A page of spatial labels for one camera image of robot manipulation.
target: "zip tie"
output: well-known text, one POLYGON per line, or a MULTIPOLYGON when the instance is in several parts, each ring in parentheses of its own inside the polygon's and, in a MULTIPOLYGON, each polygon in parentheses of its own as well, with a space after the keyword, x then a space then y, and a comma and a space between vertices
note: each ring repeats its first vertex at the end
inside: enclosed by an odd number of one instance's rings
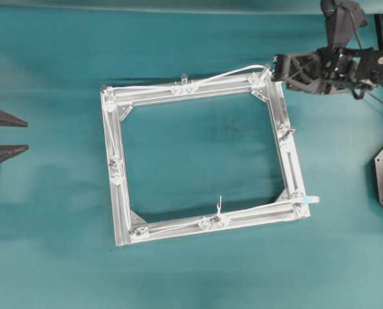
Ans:
POLYGON ((217 217, 219 217, 219 218, 221 216, 221 198, 222 198, 222 196, 220 195, 220 202, 217 203, 217 217))

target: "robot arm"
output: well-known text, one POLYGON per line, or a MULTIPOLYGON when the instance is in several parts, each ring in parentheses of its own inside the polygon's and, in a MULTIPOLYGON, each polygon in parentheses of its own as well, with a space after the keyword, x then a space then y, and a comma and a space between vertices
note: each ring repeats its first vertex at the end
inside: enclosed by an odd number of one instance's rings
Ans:
POLYGON ((368 24, 359 4, 322 0, 321 8, 326 16, 327 47, 311 53, 276 55, 273 80, 286 82, 291 90, 315 94, 351 92, 356 99, 362 99, 365 92, 383 86, 383 51, 346 47, 357 29, 368 24))

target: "teal cloth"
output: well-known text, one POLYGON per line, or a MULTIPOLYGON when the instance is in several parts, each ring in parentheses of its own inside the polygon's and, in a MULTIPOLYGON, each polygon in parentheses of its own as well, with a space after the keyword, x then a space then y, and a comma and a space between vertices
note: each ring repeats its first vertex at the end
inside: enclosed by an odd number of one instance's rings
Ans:
MULTIPOLYGON (((360 31, 376 46, 374 20, 360 31)), ((320 15, 0 6, 0 108, 30 150, 0 165, 0 308, 383 308, 372 159, 383 107, 285 91, 312 217, 116 248, 99 91, 209 76, 326 44, 320 15)), ((265 105, 215 98, 124 122, 133 208, 149 221, 272 200, 265 105)))
MULTIPOLYGON (((383 0, 358 0, 368 14, 383 13, 383 0)), ((217 14, 321 14, 320 0, 0 0, 0 5, 217 14)))

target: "aluminum frame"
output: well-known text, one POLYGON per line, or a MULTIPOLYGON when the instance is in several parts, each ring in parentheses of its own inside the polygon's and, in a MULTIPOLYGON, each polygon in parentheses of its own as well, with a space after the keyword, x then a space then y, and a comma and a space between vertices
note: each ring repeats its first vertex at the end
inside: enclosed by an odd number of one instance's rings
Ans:
POLYGON ((310 216, 309 203, 301 175, 293 133, 288 119, 281 82, 271 81, 271 72, 253 65, 208 79, 155 86, 103 87, 102 116, 106 139, 109 186, 117 246, 156 239, 236 229, 266 223, 293 221, 310 216), (241 71, 249 73, 235 74, 241 71), (274 203, 231 212, 148 223, 130 208, 126 163, 122 143, 122 122, 133 108, 209 98, 236 93, 251 93, 268 106, 285 188, 274 203))

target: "table surface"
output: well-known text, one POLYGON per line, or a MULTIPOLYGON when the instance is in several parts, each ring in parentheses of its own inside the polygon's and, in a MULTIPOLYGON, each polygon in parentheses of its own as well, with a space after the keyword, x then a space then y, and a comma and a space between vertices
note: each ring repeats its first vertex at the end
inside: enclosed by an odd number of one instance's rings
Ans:
MULTIPOLYGON (((358 0, 368 14, 383 14, 383 0, 358 0)), ((0 5, 88 10, 212 14, 321 14, 320 0, 0 0, 0 5)))
MULTIPOLYGON (((373 17, 360 31, 377 46, 373 17)), ((114 245, 101 85, 209 76, 326 44, 320 15, 0 6, 0 308, 383 308, 373 157, 383 107, 285 91, 312 217, 114 245)), ((133 208, 149 221, 248 207, 281 190, 265 105, 249 95, 134 110, 133 208)))

